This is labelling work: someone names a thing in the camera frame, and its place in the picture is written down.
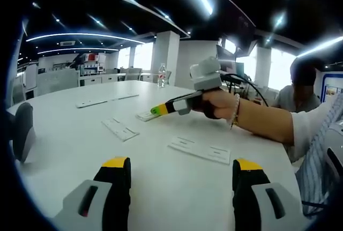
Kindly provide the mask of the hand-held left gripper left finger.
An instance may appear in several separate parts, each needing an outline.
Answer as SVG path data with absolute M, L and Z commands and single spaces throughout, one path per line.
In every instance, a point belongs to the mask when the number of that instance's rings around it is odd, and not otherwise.
M 130 158 L 112 158 L 63 199 L 52 222 L 58 230 L 127 230 L 130 189 Z

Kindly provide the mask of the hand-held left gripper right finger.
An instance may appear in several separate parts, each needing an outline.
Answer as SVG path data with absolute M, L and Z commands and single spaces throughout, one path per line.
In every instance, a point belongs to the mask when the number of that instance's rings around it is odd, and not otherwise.
M 246 159 L 233 161 L 235 230 L 305 230 L 300 202 L 262 167 Z

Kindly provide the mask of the person's right hand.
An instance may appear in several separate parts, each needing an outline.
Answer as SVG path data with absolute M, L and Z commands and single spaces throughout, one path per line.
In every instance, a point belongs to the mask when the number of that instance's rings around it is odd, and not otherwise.
M 211 119 L 231 120 L 239 102 L 237 96 L 222 89 L 212 90 L 202 94 L 201 111 Z

